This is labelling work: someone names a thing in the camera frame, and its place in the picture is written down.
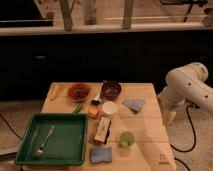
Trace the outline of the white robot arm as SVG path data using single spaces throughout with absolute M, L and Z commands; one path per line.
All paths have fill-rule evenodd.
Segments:
M 207 78 L 208 70 L 199 62 L 172 69 L 167 73 L 166 86 L 157 95 L 165 126 L 171 124 L 176 116 L 175 109 L 185 100 L 213 114 L 213 88 L 205 84 Z

